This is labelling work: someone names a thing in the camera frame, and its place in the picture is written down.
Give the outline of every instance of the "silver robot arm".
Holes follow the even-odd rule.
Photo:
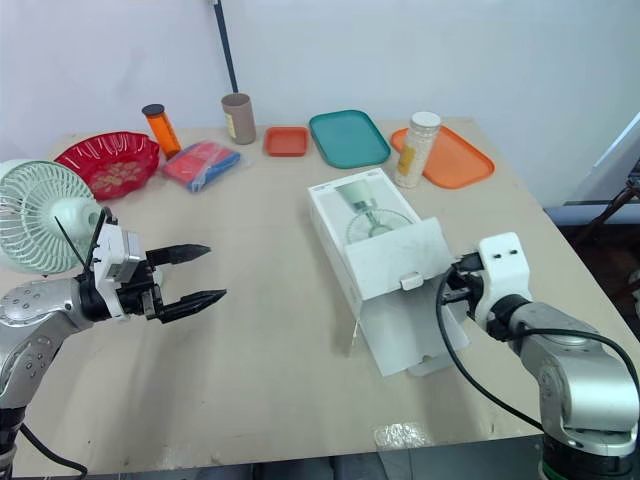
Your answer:
[[[531,301],[529,267],[518,237],[497,235],[454,264],[445,303],[466,300],[489,335],[509,341],[540,387],[543,478],[632,478],[640,405],[634,378],[597,330]],[[539,329],[560,334],[526,334]]]
[[[0,300],[0,478],[10,476],[25,409],[68,336],[129,315],[172,322],[226,293],[201,291],[164,305],[153,275],[156,266],[190,261],[210,249],[177,245],[142,252],[137,235],[118,227],[108,209],[100,215],[89,250],[77,277],[29,282]]]

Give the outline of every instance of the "fan image on box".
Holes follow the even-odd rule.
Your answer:
[[[347,227],[349,243],[377,237],[411,224],[411,220],[398,212],[378,208],[371,186],[366,180],[341,185],[336,190],[357,214]]]
[[[0,163],[0,265],[43,275],[73,268],[78,259],[60,225],[86,256],[99,215],[89,187],[67,167]]]

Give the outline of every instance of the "white box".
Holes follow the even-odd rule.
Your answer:
[[[360,327],[380,373],[409,369],[424,375],[450,365],[436,321],[435,291],[436,277],[453,256],[438,220],[421,220],[380,168],[311,187],[309,194],[311,220],[356,319],[354,338]],[[378,230],[366,212],[375,218],[380,209],[400,214],[406,225],[369,238]],[[358,212],[365,217],[354,220]],[[399,220],[379,214],[388,223]],[[348,231],[352,240],[364,239],[349,243]],[[467,346],[461,322],[448,307],[443,313],[454,348]]]

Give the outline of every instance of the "small orange tray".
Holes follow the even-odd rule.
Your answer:
[[[391,145],[404,146],[408,128],[394,132]],[[440,127],[423,175],[442,188],[462,188],[490,177],[496,166],[484,153],[453,130]]]
[[[308,144],[309,132],[304,127],[271,127],[264,135],[264,150],[272,157],[301,157]]]

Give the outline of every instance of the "green tray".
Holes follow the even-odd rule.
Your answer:
[[[309,130],[322,158],[333,167],[377,165],[391,153],[369,115],[360,110],[316,115],[309,120]]]

